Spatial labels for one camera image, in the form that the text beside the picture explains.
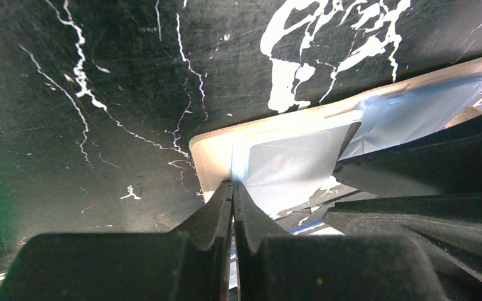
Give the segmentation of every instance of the black marble surface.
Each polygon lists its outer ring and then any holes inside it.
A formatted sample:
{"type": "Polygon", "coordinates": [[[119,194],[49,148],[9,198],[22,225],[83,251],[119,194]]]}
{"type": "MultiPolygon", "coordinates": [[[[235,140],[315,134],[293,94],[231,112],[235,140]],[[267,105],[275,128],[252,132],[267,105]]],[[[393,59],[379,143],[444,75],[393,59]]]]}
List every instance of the black marble surface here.
{"type": "MultiPolygon", "coordinates": [[[[272,48],[316,68],[295,95],[312,106],[482,56],[482,1],[334,2],[301,57],[307,24],[272,48]],[[375,3],[386,10],[355,29],[375,3]],[[334,82],[372,37],[392,42],[334,82]]],[[[188,141],[278,114],[260,42],[291,3],[303,1],[1,0],[0,273],[38,233],[168,231],[195,212],[188,141]]],[[[317,7],[292,8],[286,26],[317,7]]]]}

